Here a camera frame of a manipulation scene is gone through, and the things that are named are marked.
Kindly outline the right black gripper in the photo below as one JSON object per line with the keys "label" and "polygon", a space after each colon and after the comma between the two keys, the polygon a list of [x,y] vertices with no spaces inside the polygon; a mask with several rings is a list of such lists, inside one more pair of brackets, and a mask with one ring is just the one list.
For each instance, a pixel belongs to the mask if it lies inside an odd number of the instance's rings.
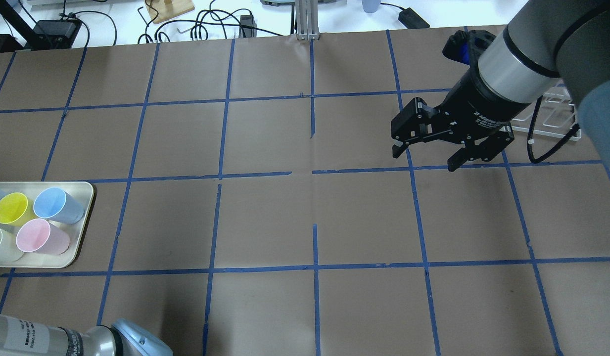
{"label": "right black gripper", "polygon": [[397,159],[419,143],[442,140],[462,145],[447,160],[454,172],[469,161],[490,162],[514,141],[510,121],[525,104],[503,98],[481,79],[461,79],[442,103],[413,97],[391,120],[391,155]]}

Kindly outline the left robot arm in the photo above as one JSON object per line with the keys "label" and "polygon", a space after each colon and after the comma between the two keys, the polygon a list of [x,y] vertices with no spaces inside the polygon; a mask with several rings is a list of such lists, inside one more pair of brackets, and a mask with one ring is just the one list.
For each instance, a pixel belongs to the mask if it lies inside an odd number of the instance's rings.
{"label": "left robot arm", "polygon": [[0,356],[172,356],[168,345],[119,318],[81,333],[0,314]]}

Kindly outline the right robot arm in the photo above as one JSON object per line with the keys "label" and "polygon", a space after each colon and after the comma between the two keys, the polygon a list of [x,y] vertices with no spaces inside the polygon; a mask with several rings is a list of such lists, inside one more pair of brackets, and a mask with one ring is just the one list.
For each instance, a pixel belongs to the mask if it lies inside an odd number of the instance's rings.
{"label": "right robot arm", "polygon": [[592,140],[610,168],[610,0],[529,0],[500,34],[459,30],[443,47],[445,58],[468,65],[441,104],[413,98],[391,120],[391,148],[398,158],[409,145],[442,140],[459,145],[449,171],[465,162],[491,161],[515,138],[511,120],[563,81],[577,122],[538,164],[577,131]]}

